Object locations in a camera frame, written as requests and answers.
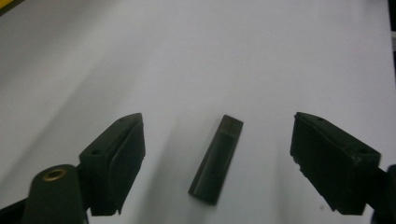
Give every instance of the white table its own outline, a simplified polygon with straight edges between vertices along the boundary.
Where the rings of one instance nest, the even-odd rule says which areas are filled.
[[[0,18],[0,207],[142,112],[121,216],[91,223],[369,223],[333,213],[289,154],[323,117],[396,163],[386,0],[29,0]],[[187,191],[223,114],[245,122],[219,203]]]

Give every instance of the brass insert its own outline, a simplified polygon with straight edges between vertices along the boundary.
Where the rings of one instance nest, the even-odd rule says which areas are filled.
[[[55,169],[55,170],[51,170],[51,171],[47,172],[43,176],[43,179],[45,181],[54,181],[54,180],[62,178],[64,175],[66,175],[65,169]]]

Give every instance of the black plastic part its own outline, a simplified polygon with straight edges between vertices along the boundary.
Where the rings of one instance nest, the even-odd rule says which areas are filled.
[[[2,224],[20,224],[22,222],[23,210],[26,199],[7,206],[0,210],[0,223]]]
[[[332,210],[362,214],[375,189],[377,151],[325,119],[297,113],[290,154]]]
[[[114,122],[79,155],[85,204],[93,216],[121,211],[145,154],[142,115],[133,114]]]
[[[388,0],[390,30],[396,32],[396,1]]]
[[[24,0],[14,0],[14,1],[10,2],[8,5],[6,5],[5,7],[0,8],[0,17],[3,16],[6,12],[10,11],[15,6],[19,5],[23,1]]]
[[[54,166],[36,175],[25,206],[22,224],[88,223],[72,165]]]
[[[396,223],[396,165],[388,168],[387,203],[392,213],[393,223]]]
[[[242,126],[242,121],[224,115],[192,181],[191,196],[212,205],[217,204]]]

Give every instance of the small hole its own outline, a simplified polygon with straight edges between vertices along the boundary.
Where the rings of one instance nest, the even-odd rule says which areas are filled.
[[[65,169],[51,170],[44,175],[43,179],[45,181],[54,181],[54,180],[62,178],[65,174],[66,174]]]
[[[93,152],[92,152],[92,155],[99,155],[100,154],[100,151],[98,150],[98,149],[96,149],[96,150],[94,150]]]

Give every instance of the white surface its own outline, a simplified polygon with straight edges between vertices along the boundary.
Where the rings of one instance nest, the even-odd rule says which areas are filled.
[[[121,216],[91,223],[369,223],[331,212],[289,155],[321,116],[396,163],[386,0],[29,0],[0,18],[0,206],[142,112]],[[216,207],[190,183],[223,114],[245,122]]]

